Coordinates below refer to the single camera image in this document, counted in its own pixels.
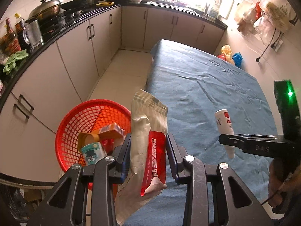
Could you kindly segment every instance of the basket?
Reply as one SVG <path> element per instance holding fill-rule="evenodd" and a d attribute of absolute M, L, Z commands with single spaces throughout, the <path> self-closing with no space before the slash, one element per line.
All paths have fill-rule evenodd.
<path fill-rule="evenodd" d="M 125 134 L 131 132 L 131 112 L 114 101 L 94 99 L 74 107 L 62 120 L 55 138 L 55 152 L 62 170 L 66 172 L 74 163 L 86 165 L 77 150 L 80 132 L 89 133 L 113 122 L 123 128 Z M 89 189 L 92 189 L 92 183 L 89 183 Z"/>

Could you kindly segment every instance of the blue tablecloth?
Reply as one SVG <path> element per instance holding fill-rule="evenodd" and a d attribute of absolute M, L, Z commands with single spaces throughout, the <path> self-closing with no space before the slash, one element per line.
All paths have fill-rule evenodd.
<path fill-rule="evenodd" d="M 146 91 L 168 107 L 168 132 L 178 145 L 203 163 L 227 162 L 258 200 L 268 195 L 270 158 L 235 150 L 229 159 L 219 144 L 214 113 L 228 109 L 235 133 L 277 134 L 272 112 L 257 80 L 213 55 L 161 40 L 152 50 L 154 63 Z M 166 166 L 167 189 L 134 213 L 125 225 L 182 225 L 186 185 L 176 185 Z M 210 221 L 212 191 L 208 184 Z"/>

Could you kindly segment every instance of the orange box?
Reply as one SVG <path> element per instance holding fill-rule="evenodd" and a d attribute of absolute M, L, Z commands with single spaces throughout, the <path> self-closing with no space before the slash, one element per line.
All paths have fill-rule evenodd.
<path fill-rule="evenodd" d="M 97 134 L 100 141 L 107 139 L 120 139 L 124 138 L 125 136 L 124 130 L 115 122 L 105 127 L 96 129 L 92 131 L 91 134 Z"/>

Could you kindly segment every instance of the human hand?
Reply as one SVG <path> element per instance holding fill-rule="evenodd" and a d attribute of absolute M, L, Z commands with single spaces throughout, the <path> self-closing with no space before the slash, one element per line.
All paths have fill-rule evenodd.
<path fill-rule="evenodd" d="M 274 170 L 274 160 L 271 162 L 269 167 L 269 183 L 268 183 L 268 196 L 272 196 L 282 185 L 282 182 L 278 180 Z M 295 194 L 301 193 L 301 170 L 298 167 L 293 177 L 287 181 L 282 187 L 281 191 L 294 192 Z M 279 193 L 275 194 L 272 199 L 268 201 L 269 205 L 273 208 L 282 203 L 282 196 Z"/>

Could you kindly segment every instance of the yellow plate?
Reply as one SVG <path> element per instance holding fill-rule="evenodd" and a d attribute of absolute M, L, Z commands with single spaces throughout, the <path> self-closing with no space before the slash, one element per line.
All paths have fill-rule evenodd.
<path fill-rule="evenodd" d="M 102 3 L 97 3 L 96 6 L 99 7 L 107 7 L 107 6 L 112 6 L 114 5 L 114 2 L 102 2 Z"/>

